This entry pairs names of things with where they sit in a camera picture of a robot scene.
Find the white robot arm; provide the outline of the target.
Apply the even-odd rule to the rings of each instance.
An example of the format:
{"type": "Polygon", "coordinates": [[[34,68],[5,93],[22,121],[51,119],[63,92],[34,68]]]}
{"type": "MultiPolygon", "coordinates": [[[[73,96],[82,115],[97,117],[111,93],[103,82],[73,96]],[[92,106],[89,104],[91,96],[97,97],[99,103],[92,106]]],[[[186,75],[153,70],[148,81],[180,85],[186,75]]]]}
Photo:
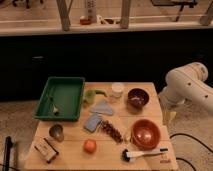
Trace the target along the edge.
{"type": "Polygon", "coordinates": [[[205,84],[207,67],[193,62],[170,70],[165,77],[166,86],[158,94],[163,124],[168,125],[176,116],[175,107],[190,100],[213,114],[213,87],[205,84]]]}

